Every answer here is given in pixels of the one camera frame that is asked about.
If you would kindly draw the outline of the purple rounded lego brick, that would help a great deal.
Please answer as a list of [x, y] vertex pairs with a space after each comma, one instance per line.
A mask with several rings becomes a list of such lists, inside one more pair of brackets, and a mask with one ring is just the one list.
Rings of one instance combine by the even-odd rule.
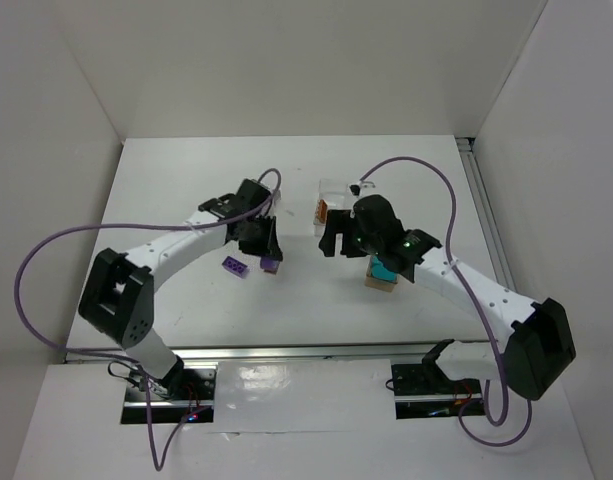
[[268, 274], [275, 275], [278, 272], [280, 261], [269, 257], [262, 257], [260, 259], [260, 269]]

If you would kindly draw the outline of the orange lego brick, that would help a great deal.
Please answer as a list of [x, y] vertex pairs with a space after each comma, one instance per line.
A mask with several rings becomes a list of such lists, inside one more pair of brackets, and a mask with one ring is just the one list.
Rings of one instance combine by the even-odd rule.
[[319, 199], [315, 209], [314, 221], [316, 224], [324, 225], [327, 221], [328, 204], [324, 199]]

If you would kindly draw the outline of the teal rounded lego brick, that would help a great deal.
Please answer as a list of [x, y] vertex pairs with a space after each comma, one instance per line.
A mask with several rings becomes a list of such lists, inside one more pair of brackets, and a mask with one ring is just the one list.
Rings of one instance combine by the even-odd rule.
[[381, 262], [376, 261], [371, 264], [371, 276], [377, 280], [396, 283], [397, 274], [388, 270]]

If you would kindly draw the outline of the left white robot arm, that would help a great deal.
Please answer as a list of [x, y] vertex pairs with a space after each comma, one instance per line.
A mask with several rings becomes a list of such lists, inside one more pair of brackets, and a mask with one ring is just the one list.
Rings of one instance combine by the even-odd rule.
[[155, 331], [155, 294], [182, 269], [230, 242], [247, 255], [282, 261], [276, 218], [269, 214], [278, 192], [245, 179], [236, 192], [200, 204], [170, 233], [126, 252], [102, 250], [78, 314], [135, 360], [149, 380], [178, 395], [193, 376]]

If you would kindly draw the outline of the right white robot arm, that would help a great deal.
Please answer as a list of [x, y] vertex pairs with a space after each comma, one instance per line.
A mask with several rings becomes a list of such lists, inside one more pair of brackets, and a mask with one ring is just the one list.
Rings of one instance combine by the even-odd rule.
[[422, 365], [431, 382], [504, 378], [515, 394], [537, 401], [576, 357], [559, 302], [517, 294], [449, 257], [430, 234], [404, 228], [381, 195], [363, 197], [351, 209], [329, 210], [319, 248], [327, 257], [373, 256], [388, 271], [488, 321], [492, 343], [448, 339], [425, 355]]

